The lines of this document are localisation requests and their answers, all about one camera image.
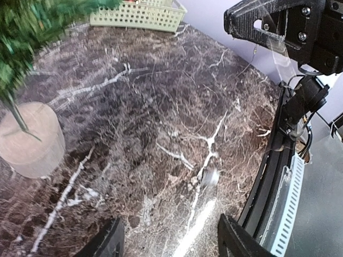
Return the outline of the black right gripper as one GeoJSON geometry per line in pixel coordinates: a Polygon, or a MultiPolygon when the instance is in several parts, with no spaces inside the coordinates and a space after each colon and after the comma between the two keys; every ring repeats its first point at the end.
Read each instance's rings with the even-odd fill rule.
{"type": "Polygon", "coordinates": [[[224,29],[278,53],[287,49],[298,66],[342,72],[342,1],[240,1],[224,12],[224,29]],[[283,10],[284,18],[263,18],[283,10]]]}

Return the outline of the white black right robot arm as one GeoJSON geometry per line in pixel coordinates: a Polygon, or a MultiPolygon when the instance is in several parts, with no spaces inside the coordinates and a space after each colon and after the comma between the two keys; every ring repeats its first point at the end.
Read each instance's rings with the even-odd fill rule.
{"type": "Polygon", "coordinates": [[[308,112],[326,103],[329,85],[320,76],[342,73],[342,1],[240,1],[224,12],[227,34],[273,52],[282,86],[301,77],[282,105],[278,127],[291,138],[308,112]]]}

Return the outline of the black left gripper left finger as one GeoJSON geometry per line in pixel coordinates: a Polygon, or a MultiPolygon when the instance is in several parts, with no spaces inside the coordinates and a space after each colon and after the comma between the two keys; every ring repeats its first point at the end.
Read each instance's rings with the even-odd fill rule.
{"type": "Polygon", "coordinates": [[[125,232],[120,218],[111,218],[74,257],[122,257],[125,232]]]}

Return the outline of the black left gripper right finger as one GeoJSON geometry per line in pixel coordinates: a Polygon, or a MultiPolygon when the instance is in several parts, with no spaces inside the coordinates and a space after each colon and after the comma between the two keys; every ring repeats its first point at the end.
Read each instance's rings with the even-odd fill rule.
{"type": "Polygon", "coordinates": [[[218,250],[219,256],[275,256],[225,214],[218,222],[218,250]]]}

